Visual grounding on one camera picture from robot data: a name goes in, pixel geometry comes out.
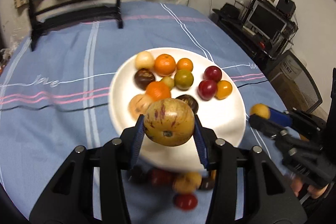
computer monitor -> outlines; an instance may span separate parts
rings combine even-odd
[[[287,25],[279,17],[260,4],[255,6],[255,9],[249,15],[247,21],[268,39],[273,39],[277,32],[282,33]]]

red fruit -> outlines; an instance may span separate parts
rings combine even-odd
[[[174,204],[182,210],[192,210],[197,206],[198,200],[193,194],[176,195]]]
[[[222,80],[222,71],[216,66],[207,67],[203,74],[204,80],[214,80],[216,83]]]
[[[174,181],[174,174],[161,169],[152,169],[150,172],[150,181],[153,186],[170,185]]]
[[[203,80],[198,85],[198,95],[203,100],[210,100],[217,92],[217,83],[213,80]]]

white fruit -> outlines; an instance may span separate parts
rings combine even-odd
[[[154,57],[150,52],[139,52],[135,58],[136,69],[152,69],[154,67]]]

white plate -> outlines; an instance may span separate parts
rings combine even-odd
[[[198,116],[202,126],[214,130],[218,138],[223,138],[234,146],[238,146],[244,136],[245,131],[245,106],[238,88],[231,78],[224,72],[222,80],[229,81],[233,86],[232,94],[224,99],[217,100],[213,98],[209,101],[203,101],[197,94],[197,87],[203,80],[204,70],[212,65],[213,62],[194,52],[182,50],[179,48],[153,48],[147,50],[151,52],[154,58],[160,54],[170,54],[176,62],[181,58],[189,58],[194,64],[194,84],[187,91],[180,91],[173,88],[172,98],[182,94],[193,96],[199,103]],[[144,91],[134,84],[135,55],[128,59],[114,75],[109,91],[109,112],[114,128],[120,135],[125,128],[135,126],[128,112],[128,103],[137,94],[143,94]],[[167,147],[152,142],[145,136],[140,155],[149,163],[162,169],[174,171],[202,171],[197,150],[192,137],[187,143]]]

office chair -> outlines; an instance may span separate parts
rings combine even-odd
[[[264,72],[287,109],[293,107],[312,113],[322,104],[321,94],[300,60],[285,51]]]

